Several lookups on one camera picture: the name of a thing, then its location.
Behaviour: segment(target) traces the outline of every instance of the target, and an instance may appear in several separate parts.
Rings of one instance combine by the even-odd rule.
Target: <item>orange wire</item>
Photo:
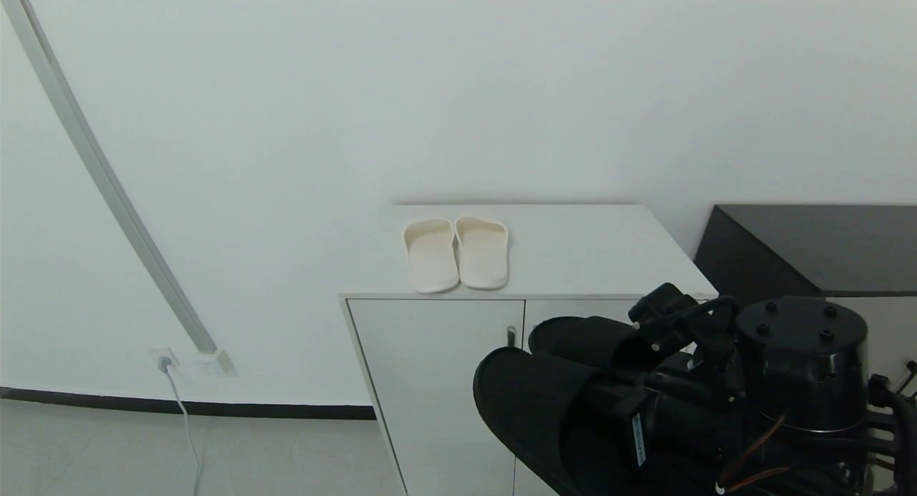
[[[789,471],[789,467],[774,467],[774,469],[761,471],[760,473],[757,473],[757,475],[747,477],[745,480],[742,480],[742,482],[738,482],[727,487],[726,492],[733,492],[733,490],[742,489],[744,486],[751,485],[755,482],[760,482],[760,480],[769,479],[769,477],[777,476],[780,473],[785,473],[787,471]]]
[[[777,431],[777,428],[780,428],[780,425],[783,424],[783,421],[787,420],[788,412],[789,411],[784,411],[783,414],[780,414],[780,417],[777,418],[776,421],[774,421],[774,424],[770,427],[769,430],[767,430],[766,434],[761,435],[758,440],[754,441],[754,444],[750,448],[748,448],[745,453],[740,454],[740,456],[736,458],[736,460],[734,460],[733,463],[731,463],[729,466],[726,467],[726,469],[724,469],[723,474],[720,475],[720,479],[718,480],[720,487],[725,487],[726,484],[729,482],[729,479],[731,479],[731,477],[733,477],[733,475],[736,474],[736,471],[742,469],[742,466],[744,466],[744,463],[746,463],[746,461],[748,460],[748,457],[750,457],[751,454],[754,453],[754,450],[756,450],[757,448],[760,448],[764,443],[766,443],[767,440],[770,439],[771,435],[773,435]]]

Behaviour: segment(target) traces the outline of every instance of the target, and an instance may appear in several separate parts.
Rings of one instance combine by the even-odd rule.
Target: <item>black cylindrical motor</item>
[[[739,314],[738,351],[752,407],[784,426],[839,433],[867,414],[867,323],[814,297],[783,297]]]

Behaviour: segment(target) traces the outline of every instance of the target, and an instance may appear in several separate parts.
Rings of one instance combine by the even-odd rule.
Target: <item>white cable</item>
[[[194,443],[191,440],[191,428],[188,426],[188,411],[184,408],[184,404],[183,402],[181,402],[181,398],[178,396],[178,389],[175,388],[175,382],[173,381],[173,379],[171,378],[171,374],[169,373],[170,365],[171,365],[171,361],[164,363],[163,359],[160,359],[160,370],[166,373],[167,376],[169,376],[169,384],[173,386],[173,394],[175,394],[175,401],[178,402],[178,407],[181,408],[181,413],[184,415],[184,434],[186,434],[186,436],[188,437],[188,446],[191,448],[191,454],[194,455],[194,463],[197,464],[197,473],[196,475],[194,475],[194,492],[193,492],[193,496],[197,496],[197,487],[201,483],[201,471],[202,471],[203,466],[201,466],[200,458],[197,457],[197,451],[194,450]]]

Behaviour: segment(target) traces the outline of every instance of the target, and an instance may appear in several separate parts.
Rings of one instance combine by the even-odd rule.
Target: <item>gray floor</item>
[[[200,496],[396,496],[374,421],[192,417]],[[3,496],[192,494],[180,415],[0,401]]]

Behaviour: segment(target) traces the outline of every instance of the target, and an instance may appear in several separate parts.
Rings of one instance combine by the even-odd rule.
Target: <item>cabinet top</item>
[[[500,290],[411,287],[403,229],[419,219],[494,219],[509,229],[509,281]],[[696,299],[716,296],[652,213],[639,205],[390,206],[346,261],[342,297],[552,299],[642,297],[665,282]]]

